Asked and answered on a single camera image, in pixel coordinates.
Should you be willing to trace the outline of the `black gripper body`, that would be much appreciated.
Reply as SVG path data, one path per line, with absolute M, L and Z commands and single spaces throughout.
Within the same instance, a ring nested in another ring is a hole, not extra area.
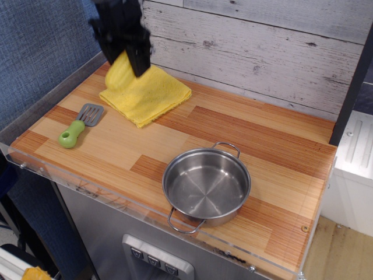
M 99 40 L 125 40 L 128 44 L 150 44 L 150 32 L 142 23 L 139 1 L 94 1 L 97 19 L 91 19 L 95 37 Z

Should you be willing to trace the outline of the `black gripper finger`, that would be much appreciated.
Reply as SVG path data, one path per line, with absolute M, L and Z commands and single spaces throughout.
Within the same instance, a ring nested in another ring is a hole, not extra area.
M 128 44 L 126 53 L 136 77 L 142 76 L 150 68 L 150 44 Z
M 125 40 L 99 40 L 100 48 L 110 65 L 118 58 L 125 50 Z

